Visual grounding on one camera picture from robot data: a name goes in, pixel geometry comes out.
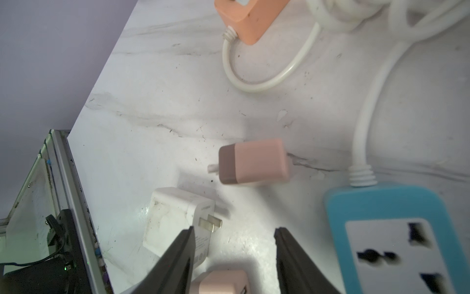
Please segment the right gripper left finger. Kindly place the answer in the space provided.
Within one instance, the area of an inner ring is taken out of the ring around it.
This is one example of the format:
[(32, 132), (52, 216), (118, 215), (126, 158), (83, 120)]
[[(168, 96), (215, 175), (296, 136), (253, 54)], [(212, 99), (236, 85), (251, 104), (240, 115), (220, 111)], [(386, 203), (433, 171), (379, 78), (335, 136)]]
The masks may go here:
[(195, 258), (195, 231), (182, 230), (164, 255), (133, 290), (135, 294), (188, 294)]

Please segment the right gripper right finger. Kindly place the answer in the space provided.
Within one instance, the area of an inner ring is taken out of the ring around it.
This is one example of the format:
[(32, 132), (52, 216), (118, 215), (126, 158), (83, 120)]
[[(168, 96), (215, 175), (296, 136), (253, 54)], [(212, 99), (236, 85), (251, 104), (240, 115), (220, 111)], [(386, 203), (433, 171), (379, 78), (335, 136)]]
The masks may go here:
[(277, 228), (274, 238), (280, 293), (339, 294), (288, 229)]

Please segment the pink charger plug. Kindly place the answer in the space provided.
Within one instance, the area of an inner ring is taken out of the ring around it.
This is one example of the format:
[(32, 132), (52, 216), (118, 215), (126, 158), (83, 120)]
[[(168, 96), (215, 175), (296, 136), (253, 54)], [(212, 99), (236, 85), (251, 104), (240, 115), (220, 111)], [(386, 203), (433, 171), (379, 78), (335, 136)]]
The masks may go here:
[(225, 185), (271, 184), (290, 180), (290, 164), (279, 138), (225, 145), (218, 163), (208, 165)]
[(190, 285), (190, 294), (250, 294), (244, 270), (216, 270), (199, 275)]

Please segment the blue power strip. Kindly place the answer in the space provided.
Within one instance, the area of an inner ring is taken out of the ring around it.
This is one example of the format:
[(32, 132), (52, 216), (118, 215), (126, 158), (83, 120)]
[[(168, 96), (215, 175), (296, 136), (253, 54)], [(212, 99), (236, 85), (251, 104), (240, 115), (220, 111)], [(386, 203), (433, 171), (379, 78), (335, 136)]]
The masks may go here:
[(349, 294), (467, 294), (470, 267), (444, 202), (419, 186), (380, 184), (324, 199)]

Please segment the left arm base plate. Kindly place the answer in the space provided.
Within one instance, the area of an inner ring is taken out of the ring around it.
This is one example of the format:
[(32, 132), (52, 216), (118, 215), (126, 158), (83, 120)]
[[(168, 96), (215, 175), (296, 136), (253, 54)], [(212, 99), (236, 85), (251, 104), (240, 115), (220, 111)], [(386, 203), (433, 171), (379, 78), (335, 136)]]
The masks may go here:
[(47, 245), (53, 252), (38, 261), (9, 263), (18, 269), (1, 275), (2, 294), (90, 294), (82, 246), (70, 209), (49, 215)]

